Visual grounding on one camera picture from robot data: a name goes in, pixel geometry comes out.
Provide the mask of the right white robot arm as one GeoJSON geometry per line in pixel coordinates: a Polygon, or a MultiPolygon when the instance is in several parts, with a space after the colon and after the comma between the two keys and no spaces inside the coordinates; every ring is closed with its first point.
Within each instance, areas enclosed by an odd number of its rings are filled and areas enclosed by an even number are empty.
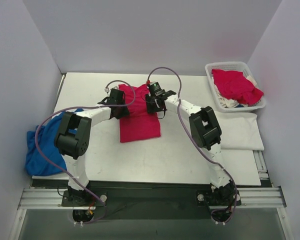
{"type": "Polygon", "coordinates": [[[188,135],[191,142],[206,159],[209,167],[212,200],[223,204],[230,197],[225,187],[234,188],[235,183],[229,172],[224,168],[221,151],[222,130],[210,107],[200,107],[180,99],[172,90],[165,91],[158,82],[147,85],[149,93],[145,95],[148,113],[173,112],[188,135]]]}

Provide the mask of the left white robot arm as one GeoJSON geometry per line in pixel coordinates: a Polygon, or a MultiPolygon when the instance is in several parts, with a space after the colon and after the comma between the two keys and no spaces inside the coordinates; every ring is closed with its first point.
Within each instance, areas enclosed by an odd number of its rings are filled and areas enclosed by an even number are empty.
{"type": "Polygon", "coordinates": [[[117,88],[93,109],[80,112],[66,111],[54,138],[54,145],[63,155],[66,170],[69,172],[68,191],[80,206],[91,201],[91,193],[85,188],[89,185],[86,174],[85,154],[89,147],[91,128],[110,120],[120,119],[130,114],[126,106],[126,94],[117,88]]]}

